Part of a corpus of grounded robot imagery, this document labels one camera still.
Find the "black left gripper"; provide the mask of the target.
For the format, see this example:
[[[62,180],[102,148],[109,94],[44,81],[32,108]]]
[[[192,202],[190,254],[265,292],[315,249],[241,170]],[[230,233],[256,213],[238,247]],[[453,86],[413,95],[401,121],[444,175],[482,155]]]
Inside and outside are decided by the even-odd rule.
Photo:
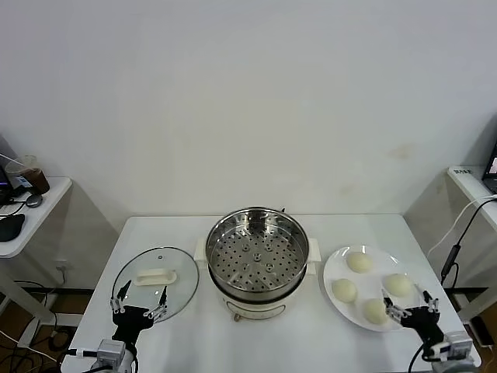
[[[167,312],[167,286],[163,287],[158,305],[148,310],[133,305],[123,306],[130,285],[131,280],[110,298],[113,324],[116,326],[112,339],[125,344],[136,344],[141,331],[150,329],[153,322],[157,322]]]

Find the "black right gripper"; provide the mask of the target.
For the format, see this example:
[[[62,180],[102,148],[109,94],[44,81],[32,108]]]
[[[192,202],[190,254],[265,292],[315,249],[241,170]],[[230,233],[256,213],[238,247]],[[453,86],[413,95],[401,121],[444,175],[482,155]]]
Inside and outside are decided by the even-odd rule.
[[[415,289],[424,303],[410,309],[396,305],[383,289],[385,313],[395,322],[401,322],[403,327],[415,330],[424,347],[432,347],[444,341],[444,334],[438,326],[440,320],[439,299],[434,298],[419,284],[415,284]]]

